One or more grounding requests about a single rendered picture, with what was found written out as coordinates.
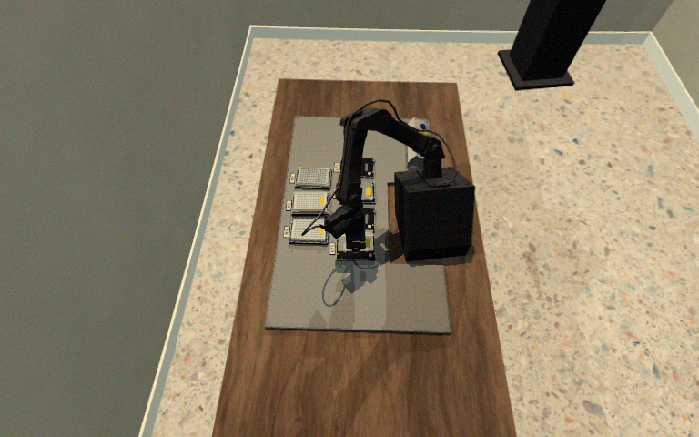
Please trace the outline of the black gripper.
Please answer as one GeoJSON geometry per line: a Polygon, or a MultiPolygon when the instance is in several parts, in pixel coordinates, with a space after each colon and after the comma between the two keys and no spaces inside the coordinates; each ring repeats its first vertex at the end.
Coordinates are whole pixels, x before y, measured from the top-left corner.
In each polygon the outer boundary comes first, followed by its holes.
{"type": "Polygon", "coordinates": [[[365,215],[364,221],[359,226],[352,226],[356,228],[356,236],[346,236],[346,248],[351,249],[354,252],[359,252],[361,249],[366,248],[365,242],[365,215]],[[355,242],[352,242],[355,241],[355,242]]]}

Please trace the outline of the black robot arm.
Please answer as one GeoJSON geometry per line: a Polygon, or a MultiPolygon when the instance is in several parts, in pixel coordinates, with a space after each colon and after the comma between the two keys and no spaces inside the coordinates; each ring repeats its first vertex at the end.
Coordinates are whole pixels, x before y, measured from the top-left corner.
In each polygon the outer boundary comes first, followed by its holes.
{"type": "Polygon", "coordinates": [[[324,229],[335,239],[344,233],[345,236],[356,236],[356,228],[352,226],[359,226],[364,221],[360,171],[368,130],[383,133],[424,157],[423,168],[417,168],[417,173],[429,188],[450,186],[441,173],[441,160],[445,155],[437,138],[404,125],[386,109],[364,107],[354,115],[347,130],[341,184],[335,193],[341,207],[331,215],[324,215],[324,229]]]}

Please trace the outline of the beige control panel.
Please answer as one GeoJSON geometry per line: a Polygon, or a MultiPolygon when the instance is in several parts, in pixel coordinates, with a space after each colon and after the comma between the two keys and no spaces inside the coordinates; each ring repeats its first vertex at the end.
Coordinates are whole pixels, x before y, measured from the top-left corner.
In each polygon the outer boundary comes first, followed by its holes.
{"type": "MultiPolygon", "coordinates": [[[[405,121],[403,121],[405,122],[405,121]]],[[[407,125],[414,127],[418,130],[427,130],[427,123],[417,119],[414,117],[409,123],[405,122],[407,125]]],[[[420,132],[426,136],[428,136],[428,132],[420,132]]],[[[407,168],[423,168],[423,159],[424,157],[421,157],[420,154],[412,151],[412,149],[408,146],[407,148],[407,168]]]]}

